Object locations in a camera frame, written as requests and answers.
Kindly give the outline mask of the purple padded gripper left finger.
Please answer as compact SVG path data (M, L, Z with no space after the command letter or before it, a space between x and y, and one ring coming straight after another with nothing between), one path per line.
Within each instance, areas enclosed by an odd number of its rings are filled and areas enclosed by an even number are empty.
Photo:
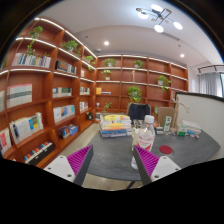
M81 186L92 157L93 146L89 145L69 156L58 156L44 170Z

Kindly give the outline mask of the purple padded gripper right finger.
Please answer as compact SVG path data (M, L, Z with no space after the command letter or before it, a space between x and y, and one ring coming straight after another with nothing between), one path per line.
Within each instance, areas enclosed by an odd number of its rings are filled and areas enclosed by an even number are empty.
M158 157L137 145L133 151L142 183L144 185L157 181L180 170L180 167L169 157Z

